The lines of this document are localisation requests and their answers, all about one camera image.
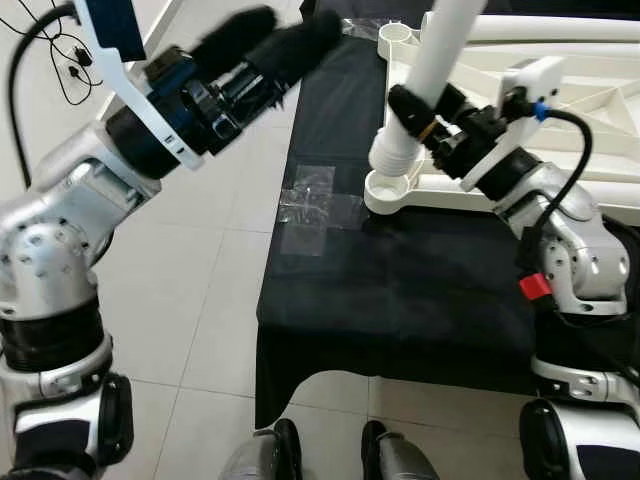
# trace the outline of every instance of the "black wire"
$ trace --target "black wire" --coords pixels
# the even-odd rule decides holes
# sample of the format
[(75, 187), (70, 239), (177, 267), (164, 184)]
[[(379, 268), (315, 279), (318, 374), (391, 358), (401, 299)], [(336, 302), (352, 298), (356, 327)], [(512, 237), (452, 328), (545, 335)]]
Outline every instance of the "black wire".
[(64, 82), (62, 81), (62, 76), (60, 75), (60, 70), (58, 70), (58, 65), (56, 64), (55, 59), (53, 58), (53, 44), (49, 45), (49, 56), (51, 57), (51, 63), (53, 64), (53, 70), (56, 72), (56, 77), (58, 78), (58, 83), (60, 84), (60, 89), (62, 90), (62, 94), (64, 95), (64, 99), (67, 101), (67, 103), (73, 107), (77, 107), (78, 105), (84, 103), (87, 98), (89, 98), (91, 96), (91, 91), (93, 90), (93, 85), (89, 85), (89, 90), (87, 91), (86, 95), (84, 97), (82, 97), (79, 101), (74, 102), (73, 100), (71, 100), (69, 98), (69, 95), (67, 94), (67, 90), (64, 88)]
[[(20, 5), (22, 5), (22, 8), (27, 12), (27, 14), (35, 21), (37, 20), (36, 16), (33, 14), (33, 12), (31, 11), (31, 9), (29, 9), (29, 7), (24, 3), (23, 0), (18, 0), (18, 3), (20, 3)], [(56, 6), (56, 3), (54, 0), (51, 0), (51, 5), (53, 5), (54, 7)], [(24, 32), (19, 31), (18, 29), (14, 28), (13, 26), (11, 26), (10, 24), (8, 24), (7, 22), (5, 22), (4, 20), (2, 20), (0, 18), (0, 22), (4, 23), (7, 27), (9, 27), (11, 30), (13, 30), (14, 32), (20, 34), (20, 35), (24, 35)], [(82, 48), (84, 48), (84, 50), (87, 52), (87, 54), (89, 55), (89, 57), (91, 57), (91, 51), (89, 50), (89, 47), (87, 47), (86, 43), (84, 43), (80, 38), (78, 38), (75, 35), (72, 35), (70, 33), (66, 33), (63, 32), (63, 27), (62, 27), (62, 20), (58, 19), (58, 32), (53, 35), (53, 37), (51, 37), (48, 32), (46, 30), (42, 30), (42, 34), (44, 35), (43, 37), (38, 36), (37, 38), (39, 40), (47, 40), (50, 43), (50, 46), (53, 46), (53, 48), (56, 50), (56, 52), (58, 52), (58, 54), (60, 56), (62, 56), (63, 58), (66, 58), (67, 60), (69, 60), (70, 62), (75, 63), (76, 65), (78, 65), (79, 69), (82, 70), (82, 73), (84, 74), (84, 76), (86, 77), (86, 80), (82, 77), (80, 77), (79, 75), (74, 77), (76, 78), (78, 81), (80, 81), (81, 83), (89, 86), (89, 87), (99, 87), (100, 85), (102, 85), (104, 82), (102, 80), (100, 80), (97, 83), (94, 83), (93, 80), (91, 79), (91, 76), (89, 75), (89, 72), (87, 72), (86, 68), (84, 65), (82, 65), (80, 63), (80, 61), (77, 58), (73, 58), (70, 57), (69, 55), (67, 55), (66, 53), (64, 53), (62, 50), (60, 50), (60, 48), (55, 44), (55, 40), (61, 38), (61, 37), (67, 37), (67, 38), (71, 38), (73, 40), (75, 40), (76, 42), (78, 42), (80, 45), (82, 45)], [(78, 106), (82, 103), (84, 103), (89, 96), (91, 96), (92, 90), (91, 88), (89, 88), (89, 92), (82, 97), (81, 100), (79, 101), (73, 101), (71, 100), (71, 98), (69, 97), (69, 94), (67, 93), (67, 90), (64, 86), (64, 82), (62, 81), (61, 75), (60, 75), (60, 71), (58, 69), (57, 64), (55, 63), (55, 59), (53, 58), (53, 54), (51, 52), (51, 49), (49, 49), (49, 57), (51, 58), (51, 64), (53, 66), (53, 69), (56, 73), (56, 77), (58, 78), (58, 84), (60, 86), (60, 90), (62, 91), (62, 95), (64, 96), (64, 99), (66, 100), (66, 102), (71, 105), (71, 106)]]
[[(29, 7), (24, 3), (23, 0), (18, 0), (18, 3), (20, 5), (22, 5), (22, 8), (24, 8), (26, 10), (26, 12), (29, 14), (29, 16), (33, 19), (33, 21), (37, 21), (38, 18), (33, 14), (33, 12), (29, 9)], [(53, 0), (51, 0), (51, 5), (53, 6), (53, 8), (56, 8), (56, 4)], [(47, 33), (47, 31), (43, 28), (42, 29), (42, 34), (45, 36), (45, 38), (49, 41), (52, 41), (51, 37), (49, 36), (49, 34)], [(62, 34), (62, 19), (58, 19), (58, 33), (54, 35), (54, 37), (58, 37), (59, 35)]]
[(89, 76), (89, 73), (87, 72), (87, 70), (84, 68), (83, 65), (80, 65), (80, 69), (82, 70), (82, 72), (85, 74), (85, 76), (89, 79), (84, 80), (83, 78), (80, 78), (80, 76), (75, 76), (73, 78), (75, 78), (76, 80), (80, 81), (81, 83), (84, 83), (85, 85), (88, 85), (90, 87), (99, 87), (100, 85), (102, 85), (104, 82), (102, 80), (100, 80), (98, 83), (92, 83), (91, 82), (91, 77)]
[(63, 17), (71, 16), (75, 14), (75, 8), (73, 4), (65, 4), (59, 7), (55, 7), (52, 10), (45, 13), (39, 18), (29, 29), (25, 32), (24, 36), (18, 42), (13, 56), (11, 57), (11, 64), (9, 66), (9, 76), (7, 81), (7, 97), (9, 102), (9, 116), (11, 119), (11, 129), (13, 133), (13, 139), (16, 144), (16, 150), (18, 151), (18, 161), (20, 162), (20, 169), (22, 170), (22, 177), (25, 186), (28, 188), (31, 185), (31, 174), (29, 173), (29, 165), (27, 164), (27, 158), (24, 152), (24, 146), (22, 144), (22, 138), (20, 137), (20, 127), (18, 126), (18, 118), (16, 114), (16, 76), (18, 73), (18, 67), (20, 61), (24, 56), (27, 48), (31, 43), (37, 39), (38, 33), (51, 23), (59, 20)]
[[(4, 18), (0, 17), (0, 23), (2, 23), (5, 27), (7, 27), (9, 30), (17, 33), (18, 35), (24, 35), (24, 32), (21, 32), (20, 30), (18, 30), (17, 28), (15, 28), (14, 26), (10, 25)], [(47, 40), (46, 37), (38, 37), (36, 36), (37, 39), (39, 40)]]
[(553, 212), (558, 209), (567, 194), (571, 191), (571, 189), (578, 182), (578, 179), (584, 173), (584, 170), (587, 168), (587, 164), (589, 163), (589, 159), (591, 158), (591, 152), (593, 151), (593, 135), (591, 133), (591, 128), (580, 117), (569, 112), (555, 110), (552, 108), (547, 110), (547, 118), (557, 118), (558, 120), (564, 120), (577, 126), (582, 133), (582, 137), (584, 139), (584, 147), (582, 150), (582, 155), (580, 156), (580, 161), (569, 177), (569, 180), (567, 180), (567, 183), (565, 183), (564, 187), (562, 187), (558, 195), (556, 195), (555, 198), (551, 200), (543, 214), (540, 215), (536, 223), (531, 228), (530, 234), (532, 236), (531, 238), (533, 239), (534, 245), (539, 245), (540, 240), (542, 239), (543, 227), (546, 225)]

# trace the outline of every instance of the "white tube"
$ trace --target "white tube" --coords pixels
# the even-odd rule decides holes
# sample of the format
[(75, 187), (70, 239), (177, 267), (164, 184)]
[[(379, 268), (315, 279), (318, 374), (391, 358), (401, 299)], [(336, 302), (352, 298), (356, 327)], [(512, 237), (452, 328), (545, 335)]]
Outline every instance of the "white tube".
[[(406, 86), (428, 105), (435, 106), (447, 85), (451, 71), (467, 43), (476, 17), (487, 0), (439, 0), (432, 20), (421, 34), (416, 63)], [(369, 163), (389, 177), (405, 175), (418, 155), (419, 144), (404, 130), (393, 114), (376, 136)]]
[[(427, 25), (434, 12), (423, 18)], [(529, 17), (522, 15), (482, 15), (469, 35), (470, 42), (483, 41), (570, 41), (638, 42), (640, 25), (631, 20), (602, 18)]]

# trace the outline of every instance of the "white pipe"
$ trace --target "white pipe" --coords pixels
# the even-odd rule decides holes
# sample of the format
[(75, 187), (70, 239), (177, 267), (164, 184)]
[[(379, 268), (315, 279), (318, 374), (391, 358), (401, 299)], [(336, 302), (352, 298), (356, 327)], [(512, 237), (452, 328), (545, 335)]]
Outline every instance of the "white pipe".
[[(435, 12), (422, 20), (427, 25)], [(530, 17), (522, 15), (481, 15), (469, 35), (470, 42), (532, 41), (544, 42), (638, 42), (640, 23), (631, 20), (601, 18)]]
[[(435, 106), (447, 85), (474, 20), (487, 0), (438, 0), (433, 17), (421, 34), (416, 63), (406, 86), (428, 105)], [(387, 125), (376, 136), (369, 163), (380, 174), (399, 177), (406, 174), (418, 155), (419, 144), (404, 130), (397, 117), (390, 115)]]
[(466, 51), (522, 53), (532, 57), (547, 55), (580, 55), (586, 57), (615, 57), (640, 61), (638, 43), (500, 43), (469, 45)]

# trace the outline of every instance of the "red tag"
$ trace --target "red tag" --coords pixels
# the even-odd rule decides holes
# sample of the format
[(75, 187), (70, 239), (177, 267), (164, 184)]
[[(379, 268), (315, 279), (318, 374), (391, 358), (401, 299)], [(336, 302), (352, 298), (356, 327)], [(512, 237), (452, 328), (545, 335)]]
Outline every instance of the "red tag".
[(545, 295), (551, 295), (551, 287), (541, 273), (534, 273), (520, 280), (520, 289), (530, 301), (537, 300)]

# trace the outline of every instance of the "clear tape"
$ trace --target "clear tape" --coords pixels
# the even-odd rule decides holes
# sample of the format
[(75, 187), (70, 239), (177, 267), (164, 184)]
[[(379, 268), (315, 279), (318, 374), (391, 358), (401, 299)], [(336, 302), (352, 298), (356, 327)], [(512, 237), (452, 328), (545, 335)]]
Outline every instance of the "clear tape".
[(367, 219), (362, 197), (332, 193), (334, 175), (335, 167), (301, 165), (293, 189), (281, 192), (282, 254), (320, 256), (328, 228), (358, 230)]
[(377, 42), (378, 31), (382, 26), (399, 21), (390, 18), (345, 18), (342, 20), (342, 33)]

